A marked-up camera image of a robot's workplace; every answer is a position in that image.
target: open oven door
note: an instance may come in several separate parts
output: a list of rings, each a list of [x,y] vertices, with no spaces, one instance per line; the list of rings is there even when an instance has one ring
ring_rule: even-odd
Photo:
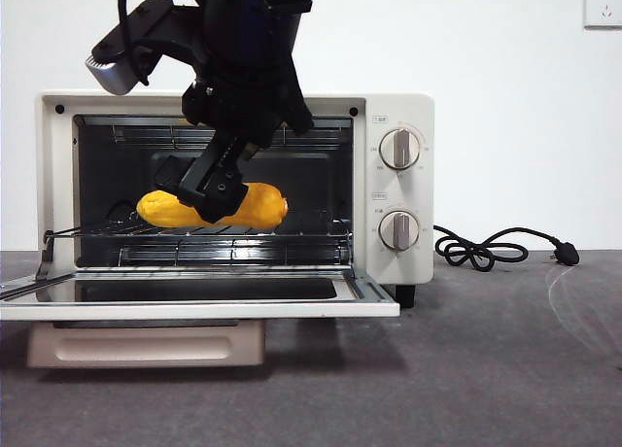
[[[3,286],[6,321],[166,321],[393,317],[399,305],[343,270],[78,272]]]

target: robotic arm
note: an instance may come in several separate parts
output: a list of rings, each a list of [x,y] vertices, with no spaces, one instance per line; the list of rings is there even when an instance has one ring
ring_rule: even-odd
[[[92,50],[86,66],[109,92],[123,95],[147,77],[163,55],[190,65],[196,79],[182,97],[192,124],[216,134],[190,165],[170,156],[155,185],[215,223],[237,212],[248,188],[238,170],[268,148],[284,123],[296,133],[313,121],[292,60],[300,16],[311,0],[146,0],[129,16],[119,0],[120,24]]]

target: power cord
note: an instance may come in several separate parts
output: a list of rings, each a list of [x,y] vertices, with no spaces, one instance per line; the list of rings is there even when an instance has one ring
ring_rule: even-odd
[[[147,77],[141,72],[136,58],[134,57],[134,48],[131,45],[131,38],[129,32],[129,22],[127,20],[127,0],[117,0],[117,7],[119,10],[119,26],[121,27],[121,37],[123,40],[123,48],[125,49],[125,56],[129,67],[131,68],[138,81],[143,85],[148,86],[149,81]]]
[[[522,245],[516,243],[502,243],[495,240],[509,233],[527,233],[529,235],[538,236],[550,241],[555,246],[555,258],[558,262],[565,265],[579,264],[579,253],[572,243],[562,243],[554,236],[547,235],[541,231],[531,230],[517,226],[508,228],[495,233],[486,238],[481,243],[474,243],[467,240],[453,231],[442,226],[435,225],[434,230],[445,234],[436,241],[434,249],[443,256],[445,260],[453,266],[461,266],[468,260],[475,270],[479,272],[490,272],[495,267],[496,262],[522,262],[529,256],[529,251]],[[494,248],[505,248],[518,252],[518,256],[501,256],[492,251]]]

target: oven control knob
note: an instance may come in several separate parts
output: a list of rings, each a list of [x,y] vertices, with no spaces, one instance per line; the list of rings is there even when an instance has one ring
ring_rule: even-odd
[[[419,139],[408,129],[395,129],[380,142],[380,156],[389,168],[406,170],[417,163]]]
[[[382,220],[379,232],[387,248],[406,251],[419,239],[419,224],[411,214],[396,211]]]

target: yellow object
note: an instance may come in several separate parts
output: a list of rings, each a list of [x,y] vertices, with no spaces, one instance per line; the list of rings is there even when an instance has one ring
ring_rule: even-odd
[[[136,210],[149,224],[175,228],[182,226],[241,225],[270,229],[281,224],[288,214],[288,202],[281,192],[265,183],[248,183],[249,191],[235,215],[217,223],[207,223],[192,207],[165,191],[152,191],[143,196]]]

